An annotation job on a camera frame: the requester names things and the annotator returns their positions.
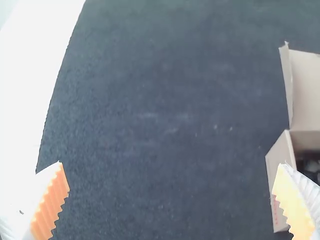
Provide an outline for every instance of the serrated foam pad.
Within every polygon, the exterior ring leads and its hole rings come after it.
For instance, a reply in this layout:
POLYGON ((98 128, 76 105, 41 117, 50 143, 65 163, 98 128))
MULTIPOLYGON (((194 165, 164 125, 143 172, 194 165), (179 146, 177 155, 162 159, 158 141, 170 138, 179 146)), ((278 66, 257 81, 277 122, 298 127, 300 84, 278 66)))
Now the serrated foam pad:
POLYGON ((320 187, 288 164, 279 164, 272 194, 280 202, 294 240, 310 240, 318 232, 320 187))
POLYGON ((51 230, 56 228, 55 221, 59 219, 58 213, 70 188, 61 162, 47 167, 36 178, 42 196, 31 219, 30 231, 35 240, 47 240, 53 236, 51 230))

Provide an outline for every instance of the floor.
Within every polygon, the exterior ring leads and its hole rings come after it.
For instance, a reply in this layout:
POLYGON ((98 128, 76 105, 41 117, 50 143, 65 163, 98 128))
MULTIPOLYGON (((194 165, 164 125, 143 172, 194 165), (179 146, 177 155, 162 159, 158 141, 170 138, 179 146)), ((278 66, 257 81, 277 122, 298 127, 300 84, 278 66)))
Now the floor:
POLYGON ((71 188, 53 239, 291 239, 264 156, 288 127, 278 47, 320 53, 319 7, 87 0, 37 166, 71 188))

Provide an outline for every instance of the yellow foam pad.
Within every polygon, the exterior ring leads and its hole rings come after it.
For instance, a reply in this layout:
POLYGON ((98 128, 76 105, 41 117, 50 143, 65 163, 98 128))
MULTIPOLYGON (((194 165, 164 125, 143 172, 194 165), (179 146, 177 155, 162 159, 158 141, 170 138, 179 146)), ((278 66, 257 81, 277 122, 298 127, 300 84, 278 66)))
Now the yellow foam pad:
POLYGON ((303 195, 294 179, 286 169, 286 164, 279 164, 272 194, 280 202, 283 215, 287 217, 286 223, 290 225, 289 232, 294 240, 310 240, 316 225, 309 213, 303 195))
POLYGON ((56 228, 55 221, 59 219, 58 213, 62 211, 61 205, 69 196, 69 191, 64 167, 57 162, 30 223, 35 240, 48 240, 53 236, 51 230, 56 228))

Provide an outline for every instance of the open cardboard box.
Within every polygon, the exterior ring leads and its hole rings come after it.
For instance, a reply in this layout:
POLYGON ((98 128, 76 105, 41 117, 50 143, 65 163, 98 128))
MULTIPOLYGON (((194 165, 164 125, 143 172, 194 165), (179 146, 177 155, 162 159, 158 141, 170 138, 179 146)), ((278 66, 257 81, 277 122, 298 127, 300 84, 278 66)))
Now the open cardboard box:
POLYGON ((298 156, 320 153, 320 55, 291 50, 287 42, 279 48, 279 52, 289 130, 283 131, 265 156, 275 233, 289 229, 283 210, 271 194, 278 165, 287 163, 297 169, 298 156))

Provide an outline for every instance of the object inside box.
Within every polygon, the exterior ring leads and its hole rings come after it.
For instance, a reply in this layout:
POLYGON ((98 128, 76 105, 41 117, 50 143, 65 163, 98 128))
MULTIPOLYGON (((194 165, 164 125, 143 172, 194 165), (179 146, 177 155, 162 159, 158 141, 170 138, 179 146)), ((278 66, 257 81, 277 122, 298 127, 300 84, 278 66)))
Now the object inside box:
POLYGON ((297 170, 320 185, 320 151, 301 151, 295 160, 297 170))

